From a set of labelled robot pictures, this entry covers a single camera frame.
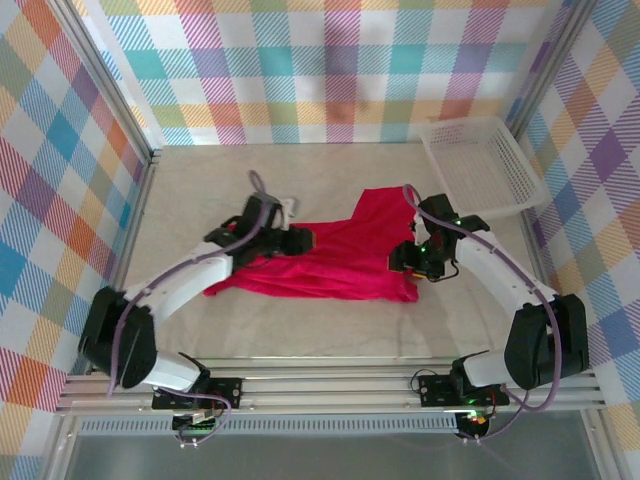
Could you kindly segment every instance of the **aluminum frame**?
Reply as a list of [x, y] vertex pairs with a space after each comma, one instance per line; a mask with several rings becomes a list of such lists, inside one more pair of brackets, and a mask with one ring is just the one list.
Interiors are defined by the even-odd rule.
[[[411, 391], [409, 380], [421, 368], [436, 373], [447, 373], [453, 358], [376, 358], [376, 357], [265, 357], [236, 359], [199, 359], [210, 368], [216, 377], [241, 377], [243, 398], [234, 417], [252, 418], [269, 415], [343, 414], [357, 415], [376, 413], [419, 416], [425, 412], [442, 412], [443, 415], [472, 408], [422, 408], [418, 395]], [[129, 390], [116, 389], [114, 396], [106, 397], [108, 377], [94, 373], [70, 376], [65, 385], [54, 428], [47, 443], [47, 459], [40, 478], [43, 480], [64, 478], [71, 452], [84, 418], [108, 416], [114, 419], [139, 417], [140, 419], [180, 411], [157, 411], [151, 409], [153, 389], [141, 385]], [[539, 402], [548, 393], [548, 388], [538, 388], [531, 396]], [[604, 408], [602, 393], [592, 372], [583, 372], [562, 380], [557, 400], [551, 410], [582, 410], [590, 422], [588, 431], [598, 441], [591, 441], [598, 467], [603, 478], [625, 478], [616, 476], [618, 463], [603, 427], [593, 428], [600, 418], [597, 413]], [[513, 411], [515, 407], [499, 407], [498, 411]]]
[[578, 38], [578, 35], [582, 31], [584, 25], [589, 20], [597, 3], [598, 0], [574, 1], [574, 5], [571, 7], [572, 11], [562, 26], [560, 36], [550, 47], [553, 54], [536, 75], [534, 84], [527, 92], [526, 97], [522, 101], [522, 105], [511, 122], [509, 130], [517, 141], [519, 141], [524, 135], [531, 119], [538, 110], [540, 103], [542, 103], [547, 90], [555, 80], [556, 75], [567, 58], [567, 55], [569, 55], [571, 47]]
[[136, 198], [135, 205], [133, 206], [133, 212], [131, 215], [131, 221], [127, 227], [127, 233], [120, 253], [120, 259], [113, 271], [112, 278], [109, 284], [113, 285], [117, 289], [123, 289], [129, 265], [131, 264], [131, 258], [133, 256], [133, 249], [135, 246], [138, 232], [142, 225], [142, 219], [144, 217], [144, 209], [149, 199], [149, 193], [153, 186], [153, 179], [155, 178], [158, 155], [154, 152], [152, 161], [144, 167], [142, 176], [140, 179], [140, 190]]
[[98, 91], [102, 93], [114, 117], [125, 131], [132, 147], [147, 163], [151, 163], [154, 149], [138, 125], [71, 0], [47, 0], [47, 3], [91, 75]]
[[633, 477], [609, 412], [606, 409], [584, 410], [582, 421], [600, 476], [607, 480], [631, 480]]

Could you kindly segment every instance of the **white floor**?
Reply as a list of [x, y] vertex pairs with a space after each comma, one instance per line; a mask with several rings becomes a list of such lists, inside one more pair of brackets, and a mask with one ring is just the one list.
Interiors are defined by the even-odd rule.
[[[296, 220], [351, 216], [365, 188], [413, 183], [439, 193], [418, 144], [172, 147], [164, 150], [127, 284], [155, 275], [204, 234], [240, 213], [257, 170], [276, 196], [296, 196]], [[501, 243], [531, 264], [517, 218], [490, 222]], [[159, 346], [200, 358], [246, 356], [457, 356], [504, 345], [510, 319], [463, 272], [420, 285], [418, 304], [275, 299], [230, 289], [199, 295], [159, 329]]]

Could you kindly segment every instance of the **black mounting bracket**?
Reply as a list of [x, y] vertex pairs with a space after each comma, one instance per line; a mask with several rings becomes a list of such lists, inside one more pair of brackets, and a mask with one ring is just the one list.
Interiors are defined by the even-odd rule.
[[509, 397], [500, 385], [489, 385], [461, 397], [449, 375], [421, 375], [418, 377], [418, 393], [422, 407], [460, 407], [469, 409], [509, 405]]
[[[234, 409], [240, 408], [242, 398], [241, 378], [207, 378], [198, 388], [198, 393], [218, 395], [226, 398]], [[207, 398], [182, 397], [158, 388], [153, 394], [151, 408], [153, 410], [210, 410], [222, 408], [220, 402]]]

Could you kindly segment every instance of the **metal rail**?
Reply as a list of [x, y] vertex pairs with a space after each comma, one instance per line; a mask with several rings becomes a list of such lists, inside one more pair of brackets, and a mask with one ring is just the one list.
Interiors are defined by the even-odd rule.
[[[214, 377], [243, 378], [243, 397], [235, 415], [318, 413], [410, 413], [472, 410], [469, 405], [453, 408], [422, 408], [409, 386], [421, 368], [448, 373], [448, 359], [220, 359], [205, 360]], [[116, 389], [106, 397], [109, 379], [94, 373], [70, 376], [58, 411], [95, 414], [154, 413], [153, 390], [141, 385]], [[516, 394], [524, 391], [510, 385]], [[532, 403], [542, 402], [549, 392], [544, 386], [531, 392]], [[604, 407], [602, 392], [592, 372], [562, 379], [552, 410], [582, 410]], [[515, 405], [499, 411], [515, 410]]]
[[111, 107], [115, 118], [127, 134], [136, 153], [147, 163], [151, 162], [153, 147], [138, 125], [124, 95], [114, 80], [107, 64], [98, 52], [84, 22], [78, 15], [71, 0], [48, 0], [51, 11], [73, 44], [91, 78], [105, 101]]

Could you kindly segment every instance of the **checkered pattern backdrop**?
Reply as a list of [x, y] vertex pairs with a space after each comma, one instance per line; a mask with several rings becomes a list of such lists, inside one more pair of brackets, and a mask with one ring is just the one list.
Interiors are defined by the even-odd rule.
[[101, 0], [89, 18], [75, 1], [143, 127], [169, 145], [403, 142], [427, 119], [499, 114], [552, 8]]
[[45, 0], [0, 12], [0, 479], [30, 480], [143, 161]]
[[553, 197], [531, 221], [640, 478], [640, 0], [599, 2], [527, 133]]
[[521, 113], [523, 101], [532, 93], [533, 87], [540, 81], [542, 69], [544, 65], [553, 58], [553, 55], [556, 52], [555, 47], [557, 42], [560, 40], [562, 29], [567, 20], [571, 17], [573, 7], [578, 5], [578, 3], [579, 0], [562, 1], [562, 5], [553, 20], [553, 24], [551, 25], [551, 28], [549, 28], [549, 31], [540, 46], [540, 50], [538, 50], [535, 60], [529, 68], [529, 73], [520, 86], [518, 96], [513, 102], [513, 105], [511, 105], [511, 110], [509, 110], [509, 114], [505, 120], [507, 126], [511, 126], [514, 119]]

